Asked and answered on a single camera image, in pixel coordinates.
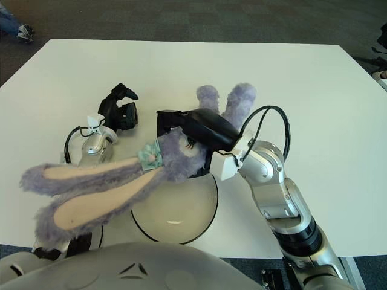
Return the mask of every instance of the green ribbon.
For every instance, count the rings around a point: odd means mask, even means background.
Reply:
[[[137,152],[137,157],[139,158],[144,171],[156,169],[163,165],[163,157],[161,156],[158,140],[145,145],[142,150]]]

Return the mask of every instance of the bunny ear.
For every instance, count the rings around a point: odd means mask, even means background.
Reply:
[[[199,107],[211,109],[219,114],[219,94],[213,86],[200,86],[196,90],[196,95],[199,100]]]
[[[68,192],[102,192],[128,183],[141,174],[138,158],[95,167],[43,164],[28,169],[21,178],[20,187],[50,196]]]
[[[104,192],[87,195],[60,195],[36,215],[35,235],[43,248],[52,249],[93,228],[107,224],[113,217],[146,199],[165,180],[164,167]]]
[[[236,85],[227,98],[226,110],[222,117],[232,123],[238,130],[250,112],[256,98],[256,89],[249,83]]]

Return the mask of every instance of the person's leg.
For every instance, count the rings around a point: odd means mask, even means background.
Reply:
[[[31,43],[34,41],[34,30],[27,24],[18,21],[0,2],[0,30],[15,36],[19,41]]]
[[[0,30],[17,36],[22,24],[0,3]]]

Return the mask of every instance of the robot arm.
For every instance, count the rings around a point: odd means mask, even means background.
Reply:
[[[248,182],[256,206],[303,288],[324,276],[330,282],[332,279],[340,284],[347,282],[345,270],[327,237],[316,224],[296,184],[286,177],[281,151],[272,143],[257,141],[242,161],[252,135],[245,136],[237,142],[232,155],[213,153],[210,173],[225,180],[239,171]]]

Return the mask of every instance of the person's shoe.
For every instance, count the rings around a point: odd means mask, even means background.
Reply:
[[[23,32],[25,35],[30,36],[31,38],[34,38],[35,31],[31,27],[31,25],[23,24],[19,27],[19,31]]]
[[[19,32],[16,38],[19,39],[20,42],[24,42],[27,44],[34,42],[33,36],[29,36],[23,32]]]

